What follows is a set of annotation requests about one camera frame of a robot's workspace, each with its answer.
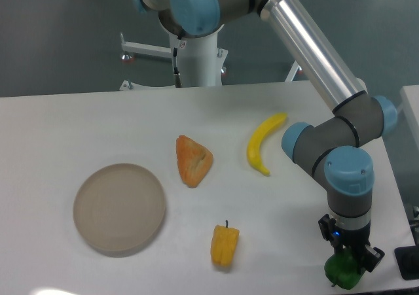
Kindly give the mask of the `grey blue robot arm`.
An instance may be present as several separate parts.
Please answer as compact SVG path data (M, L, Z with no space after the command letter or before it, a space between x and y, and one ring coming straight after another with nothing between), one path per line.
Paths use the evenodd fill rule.
M197 50L226 23L256 13L272 26L333 113L319 126L293 124L282 138L287 156L327 191L330 213L319 227L334 254L325 267L372 271L384 253L369 243L374 171L362 147L395 127L393 103L364 90L299 0L132 1L140 12L157 11L171 34L178 88L220 84L218 49L205 47L202 55Z

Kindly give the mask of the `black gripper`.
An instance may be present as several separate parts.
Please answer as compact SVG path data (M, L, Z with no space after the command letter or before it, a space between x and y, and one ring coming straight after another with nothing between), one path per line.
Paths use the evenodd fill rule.
M338 256L344 249L352 254L361 254L360 266L372 272L382 261L385 252L378 247L371 247L369 242L371 230L371 212L360 217L344 217L337 213L323 215L318 225L324 240L333 247L333 255Z

